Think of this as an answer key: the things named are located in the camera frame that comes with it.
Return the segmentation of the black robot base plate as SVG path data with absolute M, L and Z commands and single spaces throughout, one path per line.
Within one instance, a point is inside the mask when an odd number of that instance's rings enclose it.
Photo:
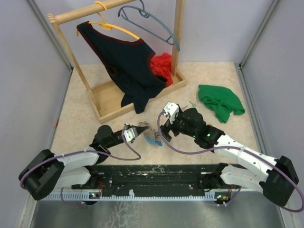
M 86 184 L 73 185 L 74 190 L 101 190 L 105 197 L 188 197 L 204 196 L 208 190 L 237 189 L 213 175 L 215 164 L 182 165 L 95 165 Z

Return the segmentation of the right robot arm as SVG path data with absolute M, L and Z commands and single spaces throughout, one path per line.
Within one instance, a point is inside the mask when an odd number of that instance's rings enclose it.
M 211 180 L 218 188 L 237 185 L 255 190 L 282 208 L 285 208 L 294 191 L 298 192 L 301 199 L 304 198 L 298 187 L 299 178 L 289 158 L 268 156 L 238 143 L 222 130 L 206 124 L 195 108 L 182 111 L 177 104 L 168 103 L 168 107 L 157 117 L 157 128 L 167 146 L 177 153 L 187 154 L 170 144 L 170 133 L 191 137 L 201 148 L 200 151 L 192 152 L 193 155 L 213 152 L 241 166 L 218 164 L 211 174 Z

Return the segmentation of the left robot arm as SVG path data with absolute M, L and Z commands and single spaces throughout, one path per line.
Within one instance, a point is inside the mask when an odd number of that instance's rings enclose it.
M 109 148 L 134 142 L 147 126 L 126 124 L 113 132 L 108 125 L 98 128 L 92 143 L 82 151 L 55 155 L 49 149 L 42 150 L 20 173 L 22 189 L 27 190 L 34 200 L 41 200 L 53 190 L 71 187 L 93 189 L 101 185 L 101 177 L 93 166 L 114 156 Z

